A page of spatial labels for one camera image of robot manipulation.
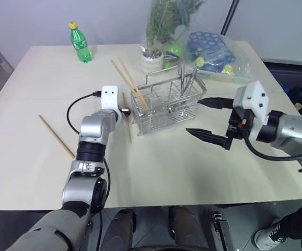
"green plastic bottle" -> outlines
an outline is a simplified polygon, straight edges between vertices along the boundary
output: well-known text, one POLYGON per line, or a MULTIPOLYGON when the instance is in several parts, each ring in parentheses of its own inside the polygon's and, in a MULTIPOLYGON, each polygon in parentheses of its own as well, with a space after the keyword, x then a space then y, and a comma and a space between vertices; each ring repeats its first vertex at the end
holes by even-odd
POLYGON ((77 52, 80 61, 87 63, 92 60, 92 53, 90 53, 85 35, 78 29, 77 23, 70 22, 69 28, 71 29, 70 39, 74 49, 77 52))

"white sneaker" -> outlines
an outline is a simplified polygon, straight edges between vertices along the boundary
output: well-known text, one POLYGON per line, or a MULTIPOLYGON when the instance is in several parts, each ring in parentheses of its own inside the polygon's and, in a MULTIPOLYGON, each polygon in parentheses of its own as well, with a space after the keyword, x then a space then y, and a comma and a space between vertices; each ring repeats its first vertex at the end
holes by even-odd
POLYGON ((254 243, 260 250, 270 250, 275 248, 282 242, 286 241, 286 237, 280 231, 280 219, 272 222, 272 226, 268 229, 262 229, 254 235, 254 243))

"metal wire basket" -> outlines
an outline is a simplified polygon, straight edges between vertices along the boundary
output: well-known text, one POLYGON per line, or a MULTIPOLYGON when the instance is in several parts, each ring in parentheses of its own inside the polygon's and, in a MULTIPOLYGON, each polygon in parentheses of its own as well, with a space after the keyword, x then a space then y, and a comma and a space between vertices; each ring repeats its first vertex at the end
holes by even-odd
POLYGON ((144 108, 131 93, 134 121, 140 131, 138 135, 164 129, 167 126, 194 118, 198 100, 206 92, 204 83, 196 74, 184 74, 182 69, 183 76, 179 72, 178 77, 156 84, 147 84, 150 75, 163 71, 149 73, 146 76, 145 85, 138 87, 149 109, 144 108))

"cable connector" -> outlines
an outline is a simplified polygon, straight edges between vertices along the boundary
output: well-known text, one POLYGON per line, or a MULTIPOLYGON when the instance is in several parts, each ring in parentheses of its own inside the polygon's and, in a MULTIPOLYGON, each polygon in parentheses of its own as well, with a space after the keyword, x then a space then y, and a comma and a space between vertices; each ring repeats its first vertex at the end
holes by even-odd
POLYGON ((92 95, 96 96, 97 98, 101 98, 101 93, 102 93, 102 91, 97 90, 96 92, 93 92, 92 95))

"plastic bag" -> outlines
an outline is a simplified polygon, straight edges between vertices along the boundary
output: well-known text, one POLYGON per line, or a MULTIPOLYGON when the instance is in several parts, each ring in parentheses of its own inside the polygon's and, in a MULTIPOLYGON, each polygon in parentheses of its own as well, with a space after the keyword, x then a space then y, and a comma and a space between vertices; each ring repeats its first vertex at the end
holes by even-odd
POLYGON ((204 60, 199 74, 211 79, 234 83, 248 83, 255 79, 247 55, 228 37, 210 32, 192 32, 185 50, 185 64, 193 69, 199 57, 204 60))
POLYGON ((144 72, 168 68, 180 61, 192 20, 206 0, 153 0, 142 34, 144 72))

